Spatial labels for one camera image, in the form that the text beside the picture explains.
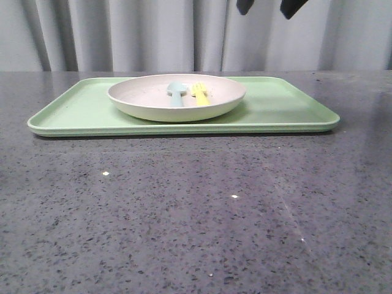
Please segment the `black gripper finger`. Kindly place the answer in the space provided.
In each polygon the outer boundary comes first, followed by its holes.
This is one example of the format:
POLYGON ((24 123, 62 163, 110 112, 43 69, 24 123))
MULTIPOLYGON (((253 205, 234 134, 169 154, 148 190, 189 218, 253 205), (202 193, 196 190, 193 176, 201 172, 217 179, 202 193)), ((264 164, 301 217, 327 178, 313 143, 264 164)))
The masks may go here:
POLYGON ((241 15, 246 15, 254 5, 254 0, 236 0, 236 8, 241 15))
POLYGON ((282 0, 280 11, 286 20, 290 20, 308 0, 282 0))

